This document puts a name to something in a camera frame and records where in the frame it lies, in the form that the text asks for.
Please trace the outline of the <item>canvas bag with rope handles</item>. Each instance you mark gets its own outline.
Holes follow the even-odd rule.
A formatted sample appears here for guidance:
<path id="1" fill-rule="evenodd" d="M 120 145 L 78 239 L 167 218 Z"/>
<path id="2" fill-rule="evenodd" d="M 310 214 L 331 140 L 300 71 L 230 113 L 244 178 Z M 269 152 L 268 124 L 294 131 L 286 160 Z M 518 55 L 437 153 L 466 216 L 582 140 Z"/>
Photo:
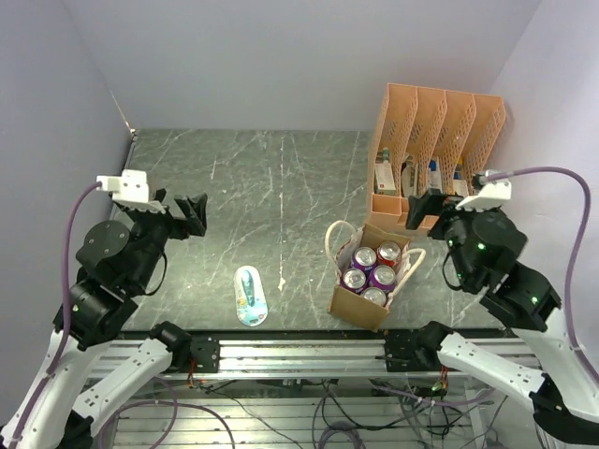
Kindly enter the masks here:
<path id="1" fill-rule="evenodd" d="M 335 253 L 332 251 L 330 243 L 331 236 L 342 226 L 349 229 L 350 238 Z M 351 256 L 358 248 L 368 247 L 375 250 L 386 241 L 397 243 L 401 250 L 399 262 L 393 268 L 397 285 L 386 295 L 386 302 L 383 305 L 377 305 L 342 286 L 342 279 L 344 273 L 350 269 Z M 362 329 L 377 331 L 388 317 L 394 300 L 420 268 L 427 255 L 424 249 L 411 249 L 411 241 L 409 237 L 386 232 L 371 224 L 355 228 L 347 221 L 333 222 L 327 229 L 324 240 L 325 254 L 329 262 L 334 265 L 336 276 L 335 287 L 329 303 L 329 314 Z"/>

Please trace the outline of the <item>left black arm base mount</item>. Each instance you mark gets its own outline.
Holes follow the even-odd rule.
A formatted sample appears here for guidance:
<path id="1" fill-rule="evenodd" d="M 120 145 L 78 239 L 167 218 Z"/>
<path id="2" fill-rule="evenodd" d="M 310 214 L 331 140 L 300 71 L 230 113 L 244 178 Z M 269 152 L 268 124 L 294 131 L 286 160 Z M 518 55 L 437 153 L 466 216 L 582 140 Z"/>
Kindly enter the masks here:
<path id="1" fill-rule="evenodd" d="M 192 340 L 191 368 L 194 373 L 216 373 L 220 364 L 220 344 L 213 338 Z"/>

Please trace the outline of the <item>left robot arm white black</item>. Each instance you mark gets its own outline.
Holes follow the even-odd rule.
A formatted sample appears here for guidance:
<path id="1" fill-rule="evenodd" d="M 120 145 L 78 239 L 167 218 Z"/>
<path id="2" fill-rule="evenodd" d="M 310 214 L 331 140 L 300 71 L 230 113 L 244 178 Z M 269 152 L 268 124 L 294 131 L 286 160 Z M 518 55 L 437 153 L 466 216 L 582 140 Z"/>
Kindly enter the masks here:
<path id="1" fill-rule="evenodd" d="M 207 195 L 176 196 L 180 217 L 163 205 L 165 195 L 160 189 L 140 205 L 121 205 L 131 225 L 108 220 L 85 235 L 76 253 L 77 280 L 62 279 L 63 302 L 52 321 L 49 348 L 21 406 L 1 428 L 2 447 L 89 448 L 141 386 L 191 361 L 191 335 L 163 322 L 128 361 L 98 385 L 83 387 L 137 309 L 135 297 L 150 295 L 147 286 L 157 264 L 168 261 L 167 242 L 207 231 Z"/>

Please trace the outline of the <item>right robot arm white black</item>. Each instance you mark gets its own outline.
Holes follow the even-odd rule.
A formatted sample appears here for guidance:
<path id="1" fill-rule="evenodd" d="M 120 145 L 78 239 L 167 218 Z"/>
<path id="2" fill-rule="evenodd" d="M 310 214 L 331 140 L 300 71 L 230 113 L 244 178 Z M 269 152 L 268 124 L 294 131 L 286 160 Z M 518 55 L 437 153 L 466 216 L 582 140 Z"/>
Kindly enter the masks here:
<path id="1" fill-rule="evenodd" d="M 520 402 L 557 442 L 598 444 L 598 383 L 567 342 L 565 302 L 540 272 L 518 259 L 528 239 L 500 208 L 465 210 L 459 196 L 430 189 L 410 196 L 406 228 L 428 215 L 431 239 L 446 244 L 458 276 L 452 290 L 480 295 L 487 312 L 532 350 L 540 369 L 528 369 L 477 347 L 456 330 L 432 321 L 412 349 L 422 369 L 439 364 L 467 372 Z"/>

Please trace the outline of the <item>purple Fanta can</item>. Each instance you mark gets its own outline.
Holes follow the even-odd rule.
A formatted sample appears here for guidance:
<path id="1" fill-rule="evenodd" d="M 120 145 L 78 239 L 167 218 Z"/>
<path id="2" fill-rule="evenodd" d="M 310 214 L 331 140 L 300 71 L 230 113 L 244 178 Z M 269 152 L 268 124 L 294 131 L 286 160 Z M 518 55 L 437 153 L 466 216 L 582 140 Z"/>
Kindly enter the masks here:
<path id="1" fill-rule="evenodd" d="M 377 265 L 377 254 L 369 247 L 357 248 L 351 257 L 351 267 L 360 269 L 364 273 L 370 273 Z"/>
<path id="2" fill-rule="evenodd" d="M 388 293 L 396 287 L 397 275 L 392 267 L 380 265 L 370 272 L 368 284 Z"/>

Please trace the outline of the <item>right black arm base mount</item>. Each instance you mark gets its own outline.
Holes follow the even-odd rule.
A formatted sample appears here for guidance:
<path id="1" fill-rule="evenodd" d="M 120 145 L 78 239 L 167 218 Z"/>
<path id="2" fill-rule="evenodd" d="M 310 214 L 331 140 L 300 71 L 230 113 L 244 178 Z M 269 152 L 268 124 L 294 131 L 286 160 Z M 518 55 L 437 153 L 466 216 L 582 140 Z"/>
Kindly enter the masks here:
<path id="1" fill-rule="evenodd" d="M 374 359 L 383 361 L 388 372 L 422 371 L 431 367 L 416 329 L 385 329 L 382 337 L 383 353 Z"/>

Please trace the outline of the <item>red cola can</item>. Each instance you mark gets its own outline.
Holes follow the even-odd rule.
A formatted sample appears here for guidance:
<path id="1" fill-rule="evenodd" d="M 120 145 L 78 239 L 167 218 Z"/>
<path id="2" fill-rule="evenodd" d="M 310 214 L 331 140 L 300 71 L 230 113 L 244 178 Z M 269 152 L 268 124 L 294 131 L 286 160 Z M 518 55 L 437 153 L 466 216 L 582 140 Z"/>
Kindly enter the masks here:
<path id="1" fill-rule="evenodd" d="M 376 248 L 377 263 L 379 265 L 385 265 L 393 269 L 398 266 L 401 261 L 402 248 L 394 241 L 383 241 Z"/>

